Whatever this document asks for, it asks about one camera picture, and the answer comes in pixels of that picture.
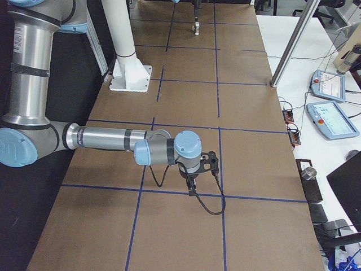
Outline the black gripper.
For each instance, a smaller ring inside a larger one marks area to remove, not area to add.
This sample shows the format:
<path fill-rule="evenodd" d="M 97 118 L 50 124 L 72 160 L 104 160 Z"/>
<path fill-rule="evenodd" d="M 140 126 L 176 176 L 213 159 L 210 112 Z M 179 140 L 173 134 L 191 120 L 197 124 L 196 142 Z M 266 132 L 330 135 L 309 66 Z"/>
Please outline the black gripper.
<path fill-rule="evenodd" d="M 188 187 L 188 195 L 195 196 L 196 191 L 196 177 L 198 177 L 197 173 L 185 173 L 180 171 L 180 175 L 186 180 L 186 184 Z"/>
<path fill-rule="evenodd" d="M 201 5 L 201 0 L 192 0 L 192 4 L 193 4 L 194 14 L 198 14 Z"/>

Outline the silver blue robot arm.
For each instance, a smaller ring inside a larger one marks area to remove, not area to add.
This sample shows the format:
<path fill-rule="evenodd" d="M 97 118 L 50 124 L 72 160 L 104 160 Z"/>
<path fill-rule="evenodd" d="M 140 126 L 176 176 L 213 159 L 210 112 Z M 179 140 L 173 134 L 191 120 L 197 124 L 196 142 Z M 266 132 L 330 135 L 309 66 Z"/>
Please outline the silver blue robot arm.
<path fill-rule="evenodd" d="M 146 131 L 50 121 L 46 101 L 55 32 L 87 31 L 86 1 L 9 1 L 15 22 L 10 106 L 1 121 L 1 163 L 23 167 L 60 150 L 93 148 L 133 152 L 139 165 L 177 165 L 190 195 L 201 172 L 201 141 L 192 131 L 172 138 Z"/>

